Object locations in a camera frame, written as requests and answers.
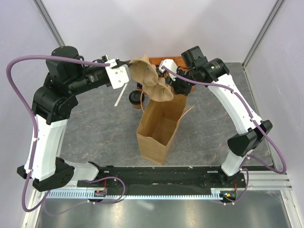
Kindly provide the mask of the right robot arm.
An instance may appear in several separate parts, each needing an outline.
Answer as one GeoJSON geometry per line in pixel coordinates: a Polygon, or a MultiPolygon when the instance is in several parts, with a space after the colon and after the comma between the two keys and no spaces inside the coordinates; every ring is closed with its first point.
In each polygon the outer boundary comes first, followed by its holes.
{"type": "Polygon", "coordinates": [[[223,187],[230,186],[235,181],[246,155],[249,155],[269,134],[273,125],[270,120],[262,118],[248,105],[238,90],[226,64],[219,58],[211,61],[203,55],[199,46],[192,47],[181,54],[188,69],[176,70],[176,73],[193,82],[206,83],[206,87],[223,105],[237,134],[228,139],[230,149],[218,174],[218,183],[223,187]]]}

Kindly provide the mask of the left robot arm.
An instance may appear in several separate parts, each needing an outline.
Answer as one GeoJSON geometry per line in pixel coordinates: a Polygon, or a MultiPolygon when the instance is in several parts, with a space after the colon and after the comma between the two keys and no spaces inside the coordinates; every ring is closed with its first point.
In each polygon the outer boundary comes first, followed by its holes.
{"type": "Polygon", "coordinates": [[[46,60],[48,74],[43,86],[35,92],[32,103],[38,123],[38,141],[30,176],[32,186],[40,192],[79,180],[88,180],[94,187],[104,182],[104,175],[96,164],[70,162],[59,157],[67,121],[78,104],[77,95],[103,85],[117,89],[129,82],[129,61],[102,56],[96,62],[108,66],[46,60]]]}

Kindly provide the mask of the black cup lid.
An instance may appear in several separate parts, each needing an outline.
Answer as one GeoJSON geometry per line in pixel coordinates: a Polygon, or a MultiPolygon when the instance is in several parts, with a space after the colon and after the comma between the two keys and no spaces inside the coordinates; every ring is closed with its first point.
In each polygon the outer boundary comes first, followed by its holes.
{"type": "Polygon", "coordinates": [[[139,90],[134,90],[129,94],[129,101],[133,105],[140,105],[144,101],[144,95],[139,90]]]}

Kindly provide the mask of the white straw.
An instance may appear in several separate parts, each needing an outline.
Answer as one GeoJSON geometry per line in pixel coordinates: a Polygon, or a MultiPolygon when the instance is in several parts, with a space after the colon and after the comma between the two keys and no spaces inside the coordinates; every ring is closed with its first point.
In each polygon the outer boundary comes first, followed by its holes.
{"type": "Polygon", "coordinates": [[[122,88],[122,90],[121,90],[121,92],[120,92],[120,94],[119,94],[119,96],[118,96],[118,98],[117,98],[117,100],[116,100],[116,102],[115,102],[115,104],[114,104],[114,107],[117,107],[117,106],[119,105],[119,102],[120,102],[120,100],[121,100],[121,98],[122,98],[122,96],[123,96],[123,94],[124,94],[124,92],[125,92],[127,86],[128,86],[128,83],[126,83],[126,84],[123,86],[123,88],[122,88]]]}

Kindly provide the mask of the cardboard cup carrier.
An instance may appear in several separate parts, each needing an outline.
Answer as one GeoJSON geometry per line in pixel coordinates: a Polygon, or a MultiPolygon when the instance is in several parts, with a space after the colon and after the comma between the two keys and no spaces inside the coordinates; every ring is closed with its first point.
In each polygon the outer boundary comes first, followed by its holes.
{"type": "Polygon", "coordinates": [[[174,98],[171,87],[166,84],[164,78],[158,76],[156,66],[150,63],[147,55],[132,59],[129,70],[132,79],[142,85],[142,90],[151,100],[167,102],[174,98]]]}

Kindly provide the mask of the brown paper coffee cup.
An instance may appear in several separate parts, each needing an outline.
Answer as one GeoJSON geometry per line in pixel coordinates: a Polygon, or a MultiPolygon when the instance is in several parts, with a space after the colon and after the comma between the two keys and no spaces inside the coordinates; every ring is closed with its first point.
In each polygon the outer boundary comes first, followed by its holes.
{"type": "Polygon", "coordinates": [[[142,103],[135,103],[135,104],[132,104],[132,106],[133,106],[133,108],[134,108],[135,110],[142,110],[142,108],[143,108],[142,105],[143,105],[142,103]]]}

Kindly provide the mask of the brown paper bag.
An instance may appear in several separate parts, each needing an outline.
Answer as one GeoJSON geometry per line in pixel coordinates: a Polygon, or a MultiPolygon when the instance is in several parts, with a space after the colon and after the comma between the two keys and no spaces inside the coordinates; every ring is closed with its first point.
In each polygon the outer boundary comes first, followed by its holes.
{"type": "Polygon", "coordinates": [[[151,100],[144,110],[137,129],[140,155],[157,164],[164,164],[185,110],[187,96],[174,95],[173,100],[151,100]]]}

